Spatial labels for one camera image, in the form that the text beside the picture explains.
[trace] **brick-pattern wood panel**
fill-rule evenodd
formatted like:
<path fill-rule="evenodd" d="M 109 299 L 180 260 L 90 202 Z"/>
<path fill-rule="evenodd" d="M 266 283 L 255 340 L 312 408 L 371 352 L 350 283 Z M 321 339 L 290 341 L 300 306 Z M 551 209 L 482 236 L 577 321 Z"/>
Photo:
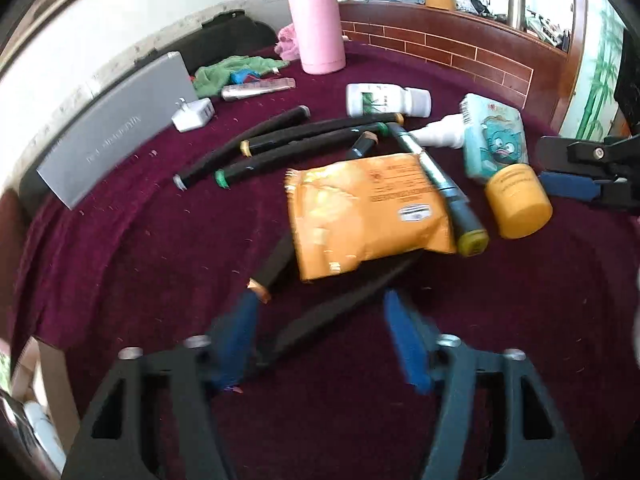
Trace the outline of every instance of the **brick-pattern wood panel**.
<path fill-rule="evenodd" d="M 381 25 L 369 25 L 368 23 L 354 23 L 356 32 L 364 32 L 365 34 L 375 34 L 377 36 L 385 35 L 385 27 Z"/>
<path fill-rule="evenodd" d="M 502 70 L 474 61 L 468 57 L 454 55 L 451 64 L 456 68 L 471 72 L 473 75 L 480 75 L 498 84 L 502 84 L 504 81 L 504 72 Z"/>
<path fill-rule="evenodd" d="M 524 79 L 520 79 L 509 73 L 504 75 L 504 82 L 502 84 L 523 95 L 527 95 L 529 92 L 529 81 L 524 81 Z"/>
<path fill-rule="evenodd" d="M 476 76 L 476 83 L 481 84 L 482 86 L 488 88 L 496 92 L 497 94 L 503 96 L 508 101 L 514 103 L 519 107 L 524 107 L 526 97 L 519 92 L 511 90 L 507 86 L 498 85 L 498 83 L 491 81 L 490 79 L 486 79 L 482 76 Z"/>
<path fill-rule="evenodd" d="M 424 45 L 424 32 L 415 32 L 414 30 L 405 30 L 404 28 L 385 27 L 385 36 L 394 38 L 395 40 L 410 41 Z"/>
<path fill-rule="evenodd" d="M 391 38 L 383 38 L 382 36 L 369 35 L 369 43 L 375 46 L 383 46 L 398 52 L 405 52 L 404 41 L 392 40 Z"/>
<path fill-rule="evenodd" d="M 438 50 L 437 48 L 431 48 L 430 46 L 421 46 L 414 43 L 407 42 L 405 49 L 408 54 L 414 56 L 423 57 L 430 61 L 437 61 L 438 63 L 444 63 L 445 65 L 451 65 L 451 53 L 444 50 Z"/>
<path fill-rule="evenodd" d="M 476 58 L 476 48 L 466 43 L 460 43 L 459 41 L 448 40 L 447 38 L 427 34 L 425 44 L 433 48 L 439 48 L 445 52 L 452 52 L 459 56 L 468 57 L 469 59 Z"/>
<path fill-rule="evenodd" d="M 353 41 L 457 68 L 519 107 L 523 107 L 527 101 L 533 69 L 513 59 L 469 43 L 408 28 L 342 22 L 342 30 Z"/>

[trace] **white usb charger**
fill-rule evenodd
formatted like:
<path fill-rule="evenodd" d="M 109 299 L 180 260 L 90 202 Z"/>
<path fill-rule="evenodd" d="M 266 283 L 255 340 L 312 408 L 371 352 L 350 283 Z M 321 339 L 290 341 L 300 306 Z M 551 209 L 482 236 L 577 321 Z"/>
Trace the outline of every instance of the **white usb charger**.
<path fill-rule="evenodd" d="M 179 132 L 188 132 L 207 124 L 215 113 L 211 99 L 205 97 L 191 103 L 180 98 L 180 109 L 171 118 Z"/>

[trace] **picture frame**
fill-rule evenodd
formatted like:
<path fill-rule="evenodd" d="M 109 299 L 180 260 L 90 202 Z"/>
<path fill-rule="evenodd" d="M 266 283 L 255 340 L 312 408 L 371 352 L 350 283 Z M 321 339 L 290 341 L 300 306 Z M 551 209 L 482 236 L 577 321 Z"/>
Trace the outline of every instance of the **picture frame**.
<path fill-rule="evenodd" d="M 58 13 L 74 0 L 33 0 L 26 12 L 14 20 L 8 37 L 0 43 L 0 74 L 11 64 L 20 51 Z"/>

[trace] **blue item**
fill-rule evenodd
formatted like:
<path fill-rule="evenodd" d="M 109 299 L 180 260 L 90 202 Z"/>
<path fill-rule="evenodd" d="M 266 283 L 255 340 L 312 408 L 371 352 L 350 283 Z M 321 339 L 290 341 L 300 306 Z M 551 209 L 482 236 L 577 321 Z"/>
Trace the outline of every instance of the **blue item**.
<path fill-rule="evenodd" d="M 600 197 L 602 186 L 588 176 L 543 171 L 538 177 L 546 194 L 591 202 Z"/>
<path fill-rule="evenodd" d="M 428 394 L 433 387 L 427 373 L 428 349 L 394 290 L 388 290 L 385 294 L 385 319 L 407 383 L 415 386 L 419 394 Z"/>
<path fill-rule="evenodd" d="M 252 290 L 244 291 L 234 309 L 217 318 L 207 332 L 217 370 L 210 381 L 218 390 L 235 386 L 244 376 L 255 344 L 259 304 Z"/>
<path fill-rule="evenodd" d="M 253 76 L 256 79 L 260 79 L 260 74 L 255 72 L 254 70 L 244 69 L 238 70 L 237 72 L 233 72 L 230 78 L 231 84 L 233 85 L 241 85 L 246 81 L 248 76 Z"/>

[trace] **silver tube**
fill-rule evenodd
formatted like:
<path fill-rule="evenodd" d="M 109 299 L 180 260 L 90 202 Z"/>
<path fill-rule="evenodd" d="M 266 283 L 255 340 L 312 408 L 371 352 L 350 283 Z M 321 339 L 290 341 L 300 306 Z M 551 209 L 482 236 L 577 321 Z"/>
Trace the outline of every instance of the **silver tube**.
<path fill-rule="evenodd" d="M 296 80 L 292 77 L 281 79 L 271 79 L 268 81 L 257 81 L 255 83 L 244 83 L 241 85 L 225 86 L 220 92 L 220 97 L 225 101 L 236 101 L 255 95 L 270 94 L 296 87 Z"/>

